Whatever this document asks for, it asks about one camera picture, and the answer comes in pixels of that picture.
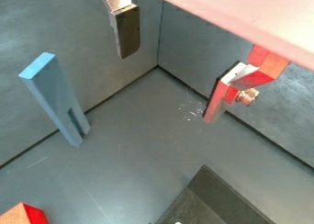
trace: gray table surface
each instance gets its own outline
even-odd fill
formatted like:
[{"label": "gray table surface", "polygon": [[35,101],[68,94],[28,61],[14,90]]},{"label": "gray table surface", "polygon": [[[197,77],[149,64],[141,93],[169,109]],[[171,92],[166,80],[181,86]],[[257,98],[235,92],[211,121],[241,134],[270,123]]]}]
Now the gray table surface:
[{"label": "gray table surface", "polygon": [[161,70],[0,170],[0,213],[19,202],[52,224],[157,223],[203,164],[278,224],[313,224],[314,173],[238,121],[202,121],[205,101]]}]

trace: gray wall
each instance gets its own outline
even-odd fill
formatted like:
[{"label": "gray wall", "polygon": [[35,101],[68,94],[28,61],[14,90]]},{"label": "gray wall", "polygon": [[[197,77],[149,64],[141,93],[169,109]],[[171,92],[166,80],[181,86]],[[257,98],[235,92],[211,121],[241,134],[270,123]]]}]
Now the gray wall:
[{"label": "gray wall", "polygon": [[[252,43],[165,4],[158,64],[210,96],[217,78],[235,61],[248,62]],[[230,111],[304,162],[314,166],[314,73],[292,64],[280,80],[258,87],[252,107]]]},{"label": "gray wall", "polygon": [[56,130],[18,77],[43,51],[56,54],[83,110],[158,65],[162,4],[134,3],[142,47],[121,60],[101,0],[0,0],[0,164]]}]

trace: pink surface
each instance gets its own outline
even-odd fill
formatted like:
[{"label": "pink surface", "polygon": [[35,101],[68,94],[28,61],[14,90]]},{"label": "pink surface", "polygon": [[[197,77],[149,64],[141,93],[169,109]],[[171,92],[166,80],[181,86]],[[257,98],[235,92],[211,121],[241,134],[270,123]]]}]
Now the pink surface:
[{"label": "pink surface", "polygon": [[314,0],[166,0],[314,71]]}]

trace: red block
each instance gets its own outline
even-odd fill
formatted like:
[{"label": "red block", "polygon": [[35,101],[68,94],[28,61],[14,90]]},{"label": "red block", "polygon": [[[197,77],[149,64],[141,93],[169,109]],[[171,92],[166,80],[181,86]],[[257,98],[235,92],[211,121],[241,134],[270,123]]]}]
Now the red block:
[{"label": "red block", "polygon": [[248,56],[248,63],[257,67],[261,67],[269,52],[270,51],[268,49],[254,44],[250,54]]},{"label": "red block", "polygon": [[0,216],[0,224],[50,224],[44,212],[24,203]]}]

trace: blue wooden block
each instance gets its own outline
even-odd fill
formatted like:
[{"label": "blue wooden block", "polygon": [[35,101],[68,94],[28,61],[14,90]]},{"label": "blue wooden block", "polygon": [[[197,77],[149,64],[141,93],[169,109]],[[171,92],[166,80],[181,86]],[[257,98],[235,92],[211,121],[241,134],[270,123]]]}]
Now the blue wooden block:
[{"label": "blue wooden block", "polygon": [[82,134],[88,133],[91,126],[55,55],[42,53],[19,76],[67,141],[79,147],[83,143]]}]

